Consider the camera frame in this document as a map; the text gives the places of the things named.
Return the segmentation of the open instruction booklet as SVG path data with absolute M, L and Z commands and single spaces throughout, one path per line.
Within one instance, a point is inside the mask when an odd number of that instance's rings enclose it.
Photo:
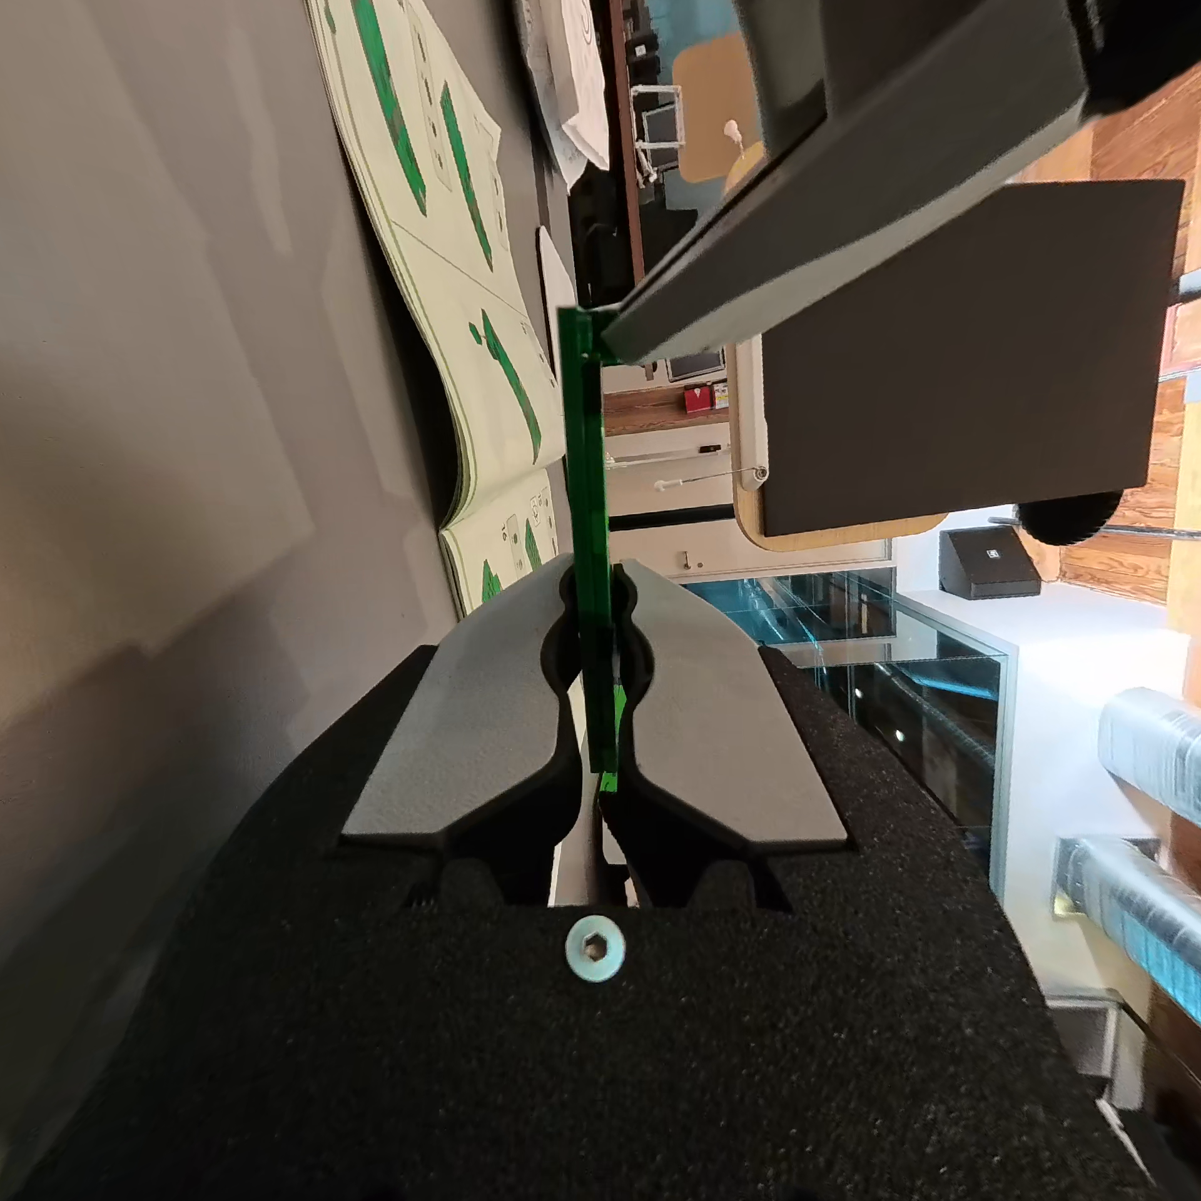
M 547 470 L 563 396 L 514 266 L 502 129 L 427 4 L 307 7 L 342 149 L 452 415 L 439 542 L 464 618 L 561 552 Z

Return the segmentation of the silver ventilation duct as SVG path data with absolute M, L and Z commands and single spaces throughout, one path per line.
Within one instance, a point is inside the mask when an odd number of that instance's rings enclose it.
M 1110 698 L 1099 718 L 1104 768 L 1200 826 L 1200 708 L 1138 687 Z
M 1159 863 L 1158 838 L 1059 839 L 1054 908 L 1087 918 L 1200 1022 L 1200 896 Z

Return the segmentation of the black speaker box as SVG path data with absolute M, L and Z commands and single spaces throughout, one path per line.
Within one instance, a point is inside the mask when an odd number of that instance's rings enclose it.
M 1016 528 L 994 523 L 939 533 L 939 589 L 980 602 L 1036 597 L 1044 580 Z

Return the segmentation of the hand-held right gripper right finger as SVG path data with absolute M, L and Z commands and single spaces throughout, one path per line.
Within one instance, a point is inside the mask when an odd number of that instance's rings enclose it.
M 685 908 L 731 877 L 735 904 L 788 908 L 778 859 L 840 854 L 851 833 L 758 643 L 635 559 L 615 569 L 626 693 L 603 821 L 645 908 Z

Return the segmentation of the white divider bracket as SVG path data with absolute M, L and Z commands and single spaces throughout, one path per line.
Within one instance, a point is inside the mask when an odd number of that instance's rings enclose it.
M 710 479 L 740 476 L 747 490 L 761 488 L 770 479 L 762 463 L 738 464 L 733 449 L 723 443 L 706 443 L 670 453 L 615 455 L 607 451 L 607 483 L 625 492 L 663 493 Z

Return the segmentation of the green brick plate assembly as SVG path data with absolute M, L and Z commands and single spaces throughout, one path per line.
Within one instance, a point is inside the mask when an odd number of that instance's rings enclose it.
M 625 709 L 625 594 L 610 554 L 602 386 L 603 368 L 618 363 L 603 338 L 613 318 L 610 308 L 561 308 L 557 315 L 587 758 L 606 801 L 621 789 Z

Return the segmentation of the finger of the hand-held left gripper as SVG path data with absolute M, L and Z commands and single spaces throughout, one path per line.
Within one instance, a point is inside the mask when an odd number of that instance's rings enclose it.
M 1080 125 L 1066 2 L 820 2 L 827 115 L 617 309 L 621 363 L 768 331 L 962 215 Z
M 810 137 L 827 119 L 820 1 L 736 1 L 768 157 Z

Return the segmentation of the light wooden divider panel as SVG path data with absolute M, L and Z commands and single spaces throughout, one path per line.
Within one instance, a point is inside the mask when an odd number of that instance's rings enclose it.
M 763 150 L 756 82 L 743 35 L 728 34 L 677 54 L 683 146 L 678 171 L 691 185 L 725 181 L 748 152 Z

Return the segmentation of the glass partition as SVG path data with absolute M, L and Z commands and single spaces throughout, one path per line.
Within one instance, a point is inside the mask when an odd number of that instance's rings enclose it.
M 894 568 L 686 580 L 785 653 L 952 818 L 1004 898 L 1010 827 L 1010 653 L 895 588 Z

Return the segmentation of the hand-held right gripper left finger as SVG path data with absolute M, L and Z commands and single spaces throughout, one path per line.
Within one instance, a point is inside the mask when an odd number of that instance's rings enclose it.
M 354 847 L 478 862 L 508 904 L 547 908 L 583 807 L 571 690 L 575 558 L 503 588 L 438 644 L 341 831 Z

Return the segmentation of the black fuzzy object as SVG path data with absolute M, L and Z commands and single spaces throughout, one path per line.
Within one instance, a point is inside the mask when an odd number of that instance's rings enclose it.
M 1124 497 L 1125 492 L 1119 489 L 1022 502 L 1015 505 L 1015 520 L 1042 545 L 1072 547 L 1097 535 L 1114 518 Z

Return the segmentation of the black desk divider panel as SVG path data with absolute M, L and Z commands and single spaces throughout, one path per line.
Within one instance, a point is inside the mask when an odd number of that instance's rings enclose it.
M 1145 487 L 1180 177 L 1015 184 L 761 338 L 760 549 Z

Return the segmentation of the grey desk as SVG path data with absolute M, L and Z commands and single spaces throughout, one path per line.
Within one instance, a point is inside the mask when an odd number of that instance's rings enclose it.
M 439 371 L 308 2 L 3 2 L 3 1090 L 124 1023 L 243 813 L 454 622 Z M 426 2 L 545 344 L 503 2 Z

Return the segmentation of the dark wooden table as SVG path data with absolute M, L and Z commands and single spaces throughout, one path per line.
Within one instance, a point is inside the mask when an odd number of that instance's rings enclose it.
M 647 274 L 645 241 L 641 223 L 638 164 L 635 136 L 635 109 L 627 62 L 623 1 L 607 1 L 606 17 L 613 67 L 613 95 L 617 105 L 621 177 L 627 211 L 627 228 L 632 255 L 635 284 Z

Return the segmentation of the white paper sheets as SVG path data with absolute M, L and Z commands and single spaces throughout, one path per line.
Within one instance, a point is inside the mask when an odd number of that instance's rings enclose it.
M 611 129 L 590 1 L 514 1 L 522 60 L 551 157 L 568 191 L 587 167 L 611 167 Z

